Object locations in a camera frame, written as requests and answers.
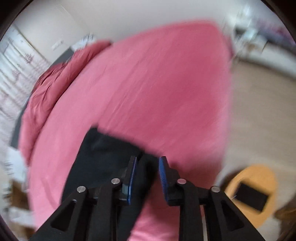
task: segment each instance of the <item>beige floor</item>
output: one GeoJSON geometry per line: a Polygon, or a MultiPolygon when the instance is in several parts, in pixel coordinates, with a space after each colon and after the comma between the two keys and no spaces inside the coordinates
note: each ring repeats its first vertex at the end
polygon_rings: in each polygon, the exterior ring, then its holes
{"type": "MultiPolygon", "coordinates": [[[[296,193],[296,80],[239,62],[233,68],[231,135],[217,184],[234,170],[266,164],[279,182],[277,208],[296,193]]],[[[258,230],[266,241],[280,223],[269,218],[258,230]]]]}

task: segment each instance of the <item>white floral curtain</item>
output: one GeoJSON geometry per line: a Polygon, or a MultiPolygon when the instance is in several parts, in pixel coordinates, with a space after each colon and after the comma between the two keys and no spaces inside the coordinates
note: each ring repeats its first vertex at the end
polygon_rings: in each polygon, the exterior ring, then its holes
{"type": "Polygon", "coordinates": [[[15,122],[34,84],[50,63],[11,26],[0,41],[0,164],[15,122]]]}

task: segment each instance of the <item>black fabric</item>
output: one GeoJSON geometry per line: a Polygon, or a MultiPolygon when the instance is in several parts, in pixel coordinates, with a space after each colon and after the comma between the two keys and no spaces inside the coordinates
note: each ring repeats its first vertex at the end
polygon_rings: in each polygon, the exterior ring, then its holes
{"type": "Polygon", "coordinates": [[[62,195],[64,201],[79,186],[93,188],[118,177],[128,166],[131,156],[137,156],[139,162],[133,182],[131,204],[122,207],[118,217],[118,241],[126,241],[130,236],[156,178],[157,157],[143,153],[130,143],[99,133],[97,128],[91,128],[81,144],[62,195]]]}

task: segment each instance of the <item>wall switch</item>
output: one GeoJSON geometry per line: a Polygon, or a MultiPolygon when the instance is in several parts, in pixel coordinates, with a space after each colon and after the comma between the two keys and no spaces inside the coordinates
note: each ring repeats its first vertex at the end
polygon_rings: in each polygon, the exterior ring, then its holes
{"type": "Polygon", "coordinates": [[[52,50],[56,50],[63,43],[64,43],[64,40],[62,40],[62,39],[58,40],[54,45],[52,45],[52,50]]]}

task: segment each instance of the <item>metal screw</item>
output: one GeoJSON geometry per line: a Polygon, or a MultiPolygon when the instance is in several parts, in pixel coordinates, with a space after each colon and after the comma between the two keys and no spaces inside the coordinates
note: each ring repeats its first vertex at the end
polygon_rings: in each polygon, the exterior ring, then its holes
{"type": "Polygon", "coordinates": [[[85,186],[80,186],[77,188],[77,192],[79,192],[79,193],[84,192],[85,190],[86,190],[85,186]]]}
{"type": "Polygon", "coordinates": [[[111,180],[111,182],[112,182],[112,184],[118,184],[118,183],[120,183],[120,179],[119,178],[113,178],[111,180]]]}
{"type": "Polygon", "coordinates": [[[211,191],[212,192],[220,192],[220,187],[213,186],[213,187],[211,187],[211,191]]]}
{"type": "Polygon", "coordinates": [[[177,183],[179,183],[179,184],[185,184],[187,181],[184,179],[184,178],[179,178],[178,180],[177,180],[177,183]]]}

